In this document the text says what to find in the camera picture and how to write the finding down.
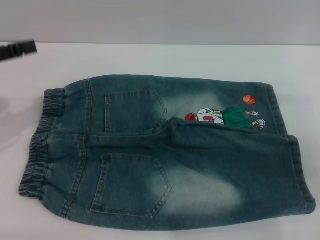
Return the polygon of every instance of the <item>white table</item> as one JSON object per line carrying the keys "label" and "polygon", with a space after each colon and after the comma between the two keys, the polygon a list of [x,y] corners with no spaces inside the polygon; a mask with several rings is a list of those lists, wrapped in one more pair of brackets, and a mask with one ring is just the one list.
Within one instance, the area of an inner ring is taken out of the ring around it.
{"label": "white table", "polygon": [[300,141],[320,201],[320,47],[39,43],[38,54],[0,62],[0,239],[319,240],[320,211],[232,226],[141,232],[74,223],[19,196],[46,89],[101,75],[137,74],[273,85],[289,134]]}

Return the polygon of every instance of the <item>embroidered patch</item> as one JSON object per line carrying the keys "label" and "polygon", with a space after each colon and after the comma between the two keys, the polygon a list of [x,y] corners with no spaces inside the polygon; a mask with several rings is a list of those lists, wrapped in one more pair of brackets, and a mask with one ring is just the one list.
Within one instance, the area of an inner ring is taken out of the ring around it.
{"label": "embroidered patch", "polygon": [[252,129],[252,128],[264,129],[266,127],[265,120],[257,119],[256,121],[252,122],[251,120],[247,119],[247,116],[257,117],[259,116],[259,113],[253,110],[245,111],[239,107],[228,107],[223,111],[215,110],[213,108],[202,108],[196,114],[193,112],[187,114],[185,116],[185,120],[210,122],[213,124],[226,125],[226,126],[236,127],[241,129]]}

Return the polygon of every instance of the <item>sneaker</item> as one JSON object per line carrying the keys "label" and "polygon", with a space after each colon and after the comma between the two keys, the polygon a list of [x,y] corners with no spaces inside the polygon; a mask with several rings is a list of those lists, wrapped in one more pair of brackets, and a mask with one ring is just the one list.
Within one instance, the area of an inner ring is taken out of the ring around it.
{"label": "sneaker", "polygon": [[264,129],[265,126],[266,126],[266,121],[263,120],[263,119],[259,119],[256,121],[256,126],[259,128],[259,129]]}
{"label": "sneaker", "polygon": [[252,116],[259,116],[259,113],[257,113],[256,111],[249,111],[251,113]]}

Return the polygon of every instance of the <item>orange basketball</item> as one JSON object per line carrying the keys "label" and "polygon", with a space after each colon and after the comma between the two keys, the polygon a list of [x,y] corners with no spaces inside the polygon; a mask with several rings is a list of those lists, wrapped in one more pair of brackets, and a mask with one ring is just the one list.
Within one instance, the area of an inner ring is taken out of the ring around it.
{"label": "orange basketball", "polygon": [[254,96],[248,94],[243,97],[243,101],[245,104],[253,105],[256,104],[257,100]]}

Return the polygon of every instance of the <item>white surface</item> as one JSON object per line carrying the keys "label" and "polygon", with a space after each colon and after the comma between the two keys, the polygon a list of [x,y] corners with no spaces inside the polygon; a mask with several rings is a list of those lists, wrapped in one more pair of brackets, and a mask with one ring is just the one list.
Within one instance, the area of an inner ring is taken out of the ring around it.
{"label": "white surface", "polygon": [[319,45],[319,0],[0,0],[0,41]]}
{"label": "white surface", "polygon": [[40,43],[0,62],[0,239],[319,240],[320,211],[232,226],[135,232],[74,223],[21,197],[18,187],[46,89],[108,74],[264,82],[274,86],[288,132],[300,141],[307,184],[320,201],[320,47]]}

